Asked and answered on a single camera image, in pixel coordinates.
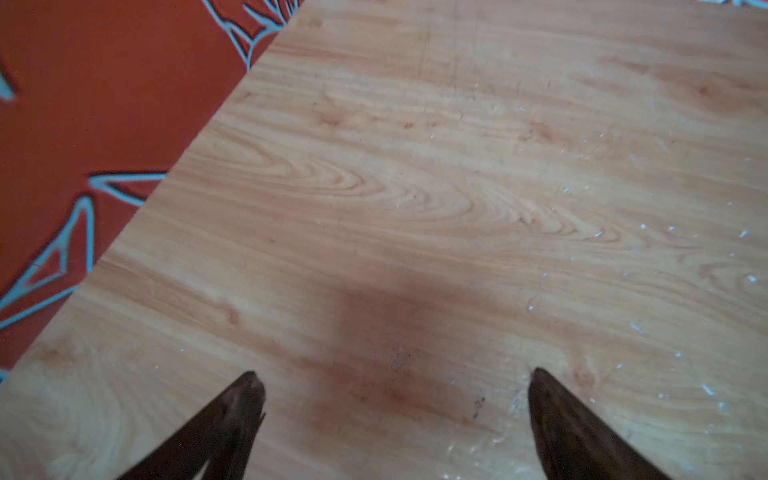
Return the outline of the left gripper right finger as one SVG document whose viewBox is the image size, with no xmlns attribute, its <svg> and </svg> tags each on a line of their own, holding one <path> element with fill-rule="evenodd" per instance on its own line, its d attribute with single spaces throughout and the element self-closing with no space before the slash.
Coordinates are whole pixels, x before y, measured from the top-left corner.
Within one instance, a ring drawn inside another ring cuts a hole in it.
<svg viewBox="0 0 768 480">
<path fill-rule="evenodd" d="M 664 479 L 547 370 L 537 367 L 528 387 L 531 429 L 549 479 Z"/>
</svg>

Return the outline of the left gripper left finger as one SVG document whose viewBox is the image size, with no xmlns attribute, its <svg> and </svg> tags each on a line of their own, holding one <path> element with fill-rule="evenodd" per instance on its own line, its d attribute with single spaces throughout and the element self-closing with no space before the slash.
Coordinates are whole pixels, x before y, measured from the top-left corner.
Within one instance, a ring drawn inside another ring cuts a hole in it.
<svg viewBox="0 0 768 480">
<path fill-rule="evenodd" d="M 257 374 L 244 372 L 121 478 L 242 479 L 265 401 Z"/>
</svg>

